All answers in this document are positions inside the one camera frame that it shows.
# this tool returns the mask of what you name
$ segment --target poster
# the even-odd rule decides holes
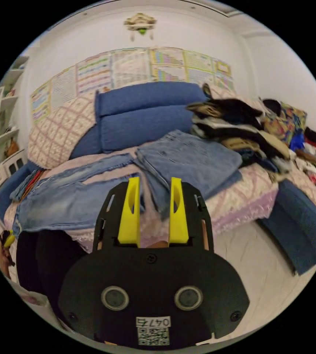
[[[230,91],[234,91],[234,83],[233,80],[224,75],[215,75],[215,85],[220,87],[221,89],[227,89]]]
[[[153,81],[187,81],[183,66],[152,65]]]
[[[149,50],[152,65],[184,66],[183,50],[179,48],[152,48]]]
[[[48,81],[31,95],[31,116],[37,122],[51,112],[51,82]]]
[[[187,69],[187,81],[198,84],[200,87],[202,87],[205,82],[213,85],[215,83],[213,73],[197,69]]]
[[[144,48],[115,51],[111,65],[115,89],[151,81],[148,52]]]
[[[51,80],[51,109],[63,106],[76,97],[76,68],[71,66]]]
[[[232,71],[230,69],[230,66],[227,63],[222,62],[221,60],[214,59],[213,68],[216,74],[220,74],[227,77],[232,76]]]
[[[110,53],[101,53],[76,65],[77,94],[111,90]]]
[[[213,73],[211,57],[204,54],[189,52],[189,51],[184,51],[184,57],[185,57],[185,65],[188,68]]]
[[[34,122],[52,109],[91,90],[107,92],[153,81],[208,82],[234,91],[230,65],[181,48],[123,48],[100,53],[72,66],[31,95]]]

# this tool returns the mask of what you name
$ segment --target printed number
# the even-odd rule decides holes
[[[170,317],[136,317],[136,327],[170,327]]]

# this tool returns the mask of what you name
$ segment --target wall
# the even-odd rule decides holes
[[[245,42],[253,60],[258,94],[306,111],[307,125],[316,131],[316,80],[303,61],[270,32],[248,35]]]
[[[157,19],[153,40],[148,33],[145,36],[137,33],[135,41],[131,42],[130,32],[124,27],[123,21],[137,12],[144,12]],[[113,49],[175,46],[207,54],[229,63],[237,92],[250,94],[252,77],[249,77],[250,70],[245,64],[240,43],[229,28],[216,21],[193,12],[159,7],[111,11],[92,17],[90,14],[79,15],[79,22],[76,21],[61,31],[50,31],[41,40],[36,52],[32,53],[19,92],[22,98],[17,116],[23,141],[27,140],[31,127],[30,94],[63,69],[87,57]]]

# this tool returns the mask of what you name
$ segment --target bed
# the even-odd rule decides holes
[[[79,142],[72,144],[72,150],[67,149],[62,154],[67,156],[65,161],[54,163],[54,159],[46,154],[43,154],[42,159],[35,158],[35,151],[41,146],[34,140],[36,130],[31,132],[29,159],[36,160],[37,164],[29,162],[21,171],[22,175],[18,173],[10,177],[0,190],[0,218],[4,219],[7,228],[11,228],[17,207],[17,203],[9,201],[9,194],[31,171],[47,166],[50,171],[42,175],[42,178],[47,178],[107,156],[126,152],[134,156],[137,146],[157,140],[171,130],[188,132],[191,112],[186,111],[185,106],[203,101],[205,97],[194,84],[153,83],[126,87],[97,95],[95,99],[93,96],[86,99],[88,104],[91,102],[95,106],[95,113],[94,108],[91,111],[87,106],[82,109],[87,109],[86,123],[82,124],[83,131],[77,134]],[[51,124],[54,124],[60,109],[52,115]],[[142,119],[146,119],[149,129],[141,127]],[[38,135],[44,134],[41,131],[44,126],[45,123],[42,123],[36,128]],[[158,240],[167,239],[168,222],[162,222],[155,211],[141,170],[129,165],[94,176],[85,183],[134,172],[140,173],[143,180],[146,211],[141,216],[141,246],[147,247]],[[250,306],[234,332],[211,343],[236,338],[270,322],[292,303],[316,271],[315,260],[301,276],[295,275],[289,254],[259,222],[260,219],[270,219],[279,194],[279,184],[273,183],[267,172],[257,164],[242,168],[240,172],[243,177],[240,182],[210,198],[206,204],[212,220],[215,253],[229,261],[239,273],[250,298]],[[67,233],[87,252],[91,252],[93,229]],[[15,250],[16,244],[11,248],[14,255]],[[12,269],[11,277],[17,281],[16,267]]]
[[[111,153],[109,156],[125,152],[134,154],[134,151],[135,148],[129,148]],[[92,163],[107,156],[107,154],[89,155],[67,161],[43,175],[42,178]],[[120,170],[94,176],[85,183],[107,180],[139,171],[138,167],[134,165],[126,166]],[[250,307],[233,333],[224,338],[213,340],[212,343],[236,338],[271,321],[291,304],[316,271],[316,267],[313,267],[301,277],[294,276],[292,265],[277,242],[256,221],[250,221],[255,219],[255,215],[260,217],[270,215],[278,185],[272,183],[267,173],[258,165],[243,168],[241,172],[244,177],[243,181],[234,186],[234,191],[225,191],[225,195],[221,193],[209,199],[206,204],[212,219],[215,253],[229,261],[240,274],[250,298]],[[159,240],[167,240],[168,222],[160,220],[160,216],[153,206],[145,177],[143,174],[141,176],[146,205],[146,212],[141,216],[141,245],[147,247]],[[248,213],[243,213],[245,215],[243,220],[237,220],[238,217],[235,216],[230,222],[230,218],[225,220],[223,216],[228,215],[231,204],[236,205],[236,189],[254,190],[254,193],[249,195],[247,203],[243,200],[243,204],[249,210]],[[221,206],[221,200],[226,201],[225,206]],[[17,204],[12,202],[5,213],[4,224],[8,228],[13,223]],[[241,215],[242,207],[236,209]],[[78,241],[87,252],[91,252],[93,229],[67,231],[67,233],[72,239]],[[11,249],[11,253],[14,255],[15,249],[16,244]],[[12,269],[11,276],[12,280],[16,281],[16,267]]]

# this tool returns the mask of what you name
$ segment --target denim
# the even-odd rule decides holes
[[[138,148],[134,163],[147,178],[161,218],[169,216],[171,178],[181,178],[208,199],[241,180],[241,156],[223,145],[175,130]]]
[[[29,174],[28,177],[25,178],[25,180],[18,186],[17,189],[15,189],[9,196],[11,200],[14,202],[19,202],[22,195],[24,194],[26,187],[28,186],[29,182],[35,177],[37,174],[38,170],[33,171],[32,173]]]
[[[66,170],[38,181],[34,189],[17,207],[13,232],[79,230],[95,227],[96,219],[109,193],[121,182],[138,173],[84,184],[95,175],[122,168],[133,163],[130,154],[115,155],[85,166]],[[144,211],[143,188],[140,188],[140,210]]]

